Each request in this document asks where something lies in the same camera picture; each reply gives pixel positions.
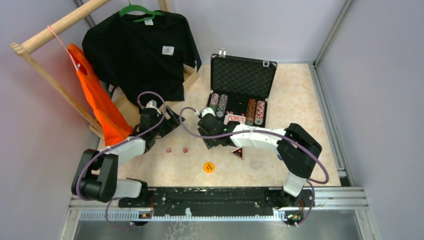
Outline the black aluminium poker case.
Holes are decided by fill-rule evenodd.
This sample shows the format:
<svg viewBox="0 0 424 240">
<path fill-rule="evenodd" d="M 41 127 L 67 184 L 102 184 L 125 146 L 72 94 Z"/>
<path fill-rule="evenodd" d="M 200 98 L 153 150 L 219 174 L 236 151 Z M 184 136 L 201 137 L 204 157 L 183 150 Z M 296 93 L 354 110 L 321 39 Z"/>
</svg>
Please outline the black aluminium poker case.
<svg viewBox="0 0 424 240">
<path fill-rule="evenodd" d="M 210 57 L 210 93 L 207 100 L 209 105 L 211 95 L 226 94 L 228 102 L 223 117 L 217 117 L 224 122 L 228 114 L 244 116 L 246 119 L 249 99 L 265 102 L 264 127 L 267 120 L 268 100 L 276 76 L 278 64 L 271 60 L 253 59 L 225 55 L 221 49 Z"/>
</svg>

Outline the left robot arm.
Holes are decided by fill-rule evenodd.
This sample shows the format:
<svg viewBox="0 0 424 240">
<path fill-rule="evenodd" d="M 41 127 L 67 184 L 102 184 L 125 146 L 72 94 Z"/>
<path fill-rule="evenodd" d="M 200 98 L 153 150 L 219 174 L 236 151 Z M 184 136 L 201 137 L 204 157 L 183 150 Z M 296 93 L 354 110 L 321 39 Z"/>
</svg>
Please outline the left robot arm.
<svg viewBox="0 0 424 240">
<path fill-rule="evenodd" d="M 108 203 L 119 200 L 121 208 L 145 207 L 149 204 L 148 184 L 145 181 L 118 178 L 118 168 L 129 160 L 147 153 L 156 143 L 182 122 L 170 107 L 162 114 L 155 107 L 140 111 L 140 123 L 121 143 L 103 150 L 87 149 L 82 153 L 71 192 L 82 200 Z"/>
</svg>

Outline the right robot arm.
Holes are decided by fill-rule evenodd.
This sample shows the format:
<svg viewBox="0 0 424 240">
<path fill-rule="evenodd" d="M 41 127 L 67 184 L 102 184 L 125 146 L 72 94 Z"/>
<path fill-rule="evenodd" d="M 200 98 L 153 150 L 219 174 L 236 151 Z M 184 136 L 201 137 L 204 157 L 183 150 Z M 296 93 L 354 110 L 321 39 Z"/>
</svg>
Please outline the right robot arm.
<svg viewBox="0 0 424 240">
<path fill-rule="evenodd" d="M 203 116 L 197 125 L 208 148 L 219 145 L 253 147 L 277 154 L 288 169 L 288 175 L 280 193 L 270 194 L 268 202 L 274 208 L 300 203 L 301 190 L 311 177 L 323 149 L 302 126 L 291 123 L 287 128 L 270 129 L 239 121 L 224 124 L 211 113 Z"/>
</svg>

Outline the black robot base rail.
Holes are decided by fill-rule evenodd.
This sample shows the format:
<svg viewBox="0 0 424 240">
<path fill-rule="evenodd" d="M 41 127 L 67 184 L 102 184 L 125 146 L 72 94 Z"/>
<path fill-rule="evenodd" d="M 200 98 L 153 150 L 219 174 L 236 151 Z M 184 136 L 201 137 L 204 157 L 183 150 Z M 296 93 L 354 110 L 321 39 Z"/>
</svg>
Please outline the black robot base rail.
<svg viewBox="0 0 424 240">
<path fill-rule="evenodd" d="M 277 187 L 151 187 L 138 198 L 119 200 L 120 208 L 153 208 L 155 217 L 268 217 L 280 208 L 298 211 L 312 202 L 312 191 L 293 197 Z"/>
</svg>

